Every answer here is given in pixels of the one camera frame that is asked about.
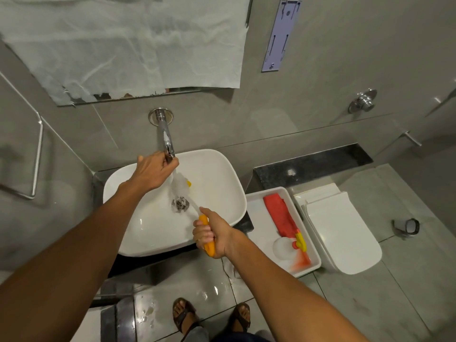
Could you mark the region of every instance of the sink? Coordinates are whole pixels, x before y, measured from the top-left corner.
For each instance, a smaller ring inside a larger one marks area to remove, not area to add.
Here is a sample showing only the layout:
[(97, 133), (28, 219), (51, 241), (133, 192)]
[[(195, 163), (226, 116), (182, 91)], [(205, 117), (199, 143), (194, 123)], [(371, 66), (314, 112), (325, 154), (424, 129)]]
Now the sink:
[[(176, 171), (191, 182), (193, 200), (217, 212), (231, 226), (239, 222), (247, 210), (247, 201), (228, 159), (211, 149), (184, 152), (176, 157), (180, 163)], [(131, 178), (135, 168), (136, 164), (122, 167), (109, 177), (104, 186), (103, 203), (114, 195), (121, 183)], [(123, 237), (120, 254), (144, 257), (193, 243), (191, 232), (198, 214), (192, 207), (185, 212), (173, 212), (172, 178), (173, 175), (141, 199)]]

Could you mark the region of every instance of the forearm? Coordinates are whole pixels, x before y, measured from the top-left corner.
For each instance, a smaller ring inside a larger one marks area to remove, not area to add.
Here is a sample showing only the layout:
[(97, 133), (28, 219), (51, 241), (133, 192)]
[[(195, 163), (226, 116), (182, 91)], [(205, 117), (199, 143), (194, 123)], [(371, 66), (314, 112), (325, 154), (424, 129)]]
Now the forearm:
[(367, 341), (333, 306), (272, 262), (241, 232), (233, 231), (227, 257), (278, 342)]
[(0, 329), (1, 341), (71, 339), (111, 269), (141, 197), (123, 184), (96, 212), (0, 286), (0, 322), (7, 327)]

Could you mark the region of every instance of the white toilet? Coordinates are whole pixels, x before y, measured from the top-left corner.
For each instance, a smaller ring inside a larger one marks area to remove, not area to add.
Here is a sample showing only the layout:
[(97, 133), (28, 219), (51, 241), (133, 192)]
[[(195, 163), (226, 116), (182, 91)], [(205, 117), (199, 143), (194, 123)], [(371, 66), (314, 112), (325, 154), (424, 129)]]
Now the white toilet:
[(322, 267), (348, 275), (365, 271), (382, 258), (382, 249), (352, 205), (347, 192), (325, 185), (294, 199), (322, 259)]

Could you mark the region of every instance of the drain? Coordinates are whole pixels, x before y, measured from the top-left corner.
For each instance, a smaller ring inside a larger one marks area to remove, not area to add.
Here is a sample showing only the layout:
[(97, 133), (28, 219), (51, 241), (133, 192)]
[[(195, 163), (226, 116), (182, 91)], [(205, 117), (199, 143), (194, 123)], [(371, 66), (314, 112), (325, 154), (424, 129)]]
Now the drain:
[(185, 212), (189, 207), (190, 203), (184, 197), (178, 197), (171, 202), (171, 209), (173, 212)]

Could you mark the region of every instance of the toilet lid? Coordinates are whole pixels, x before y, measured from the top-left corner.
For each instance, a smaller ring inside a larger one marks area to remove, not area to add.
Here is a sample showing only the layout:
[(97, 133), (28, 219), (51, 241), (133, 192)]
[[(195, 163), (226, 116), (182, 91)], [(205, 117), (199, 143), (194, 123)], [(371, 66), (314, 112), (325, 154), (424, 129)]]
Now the toilet lid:
[(346, 192), (309, 203), (306, 209), (315, 231), (340, 271), (353, 275), (380, 261), (382, 249)]

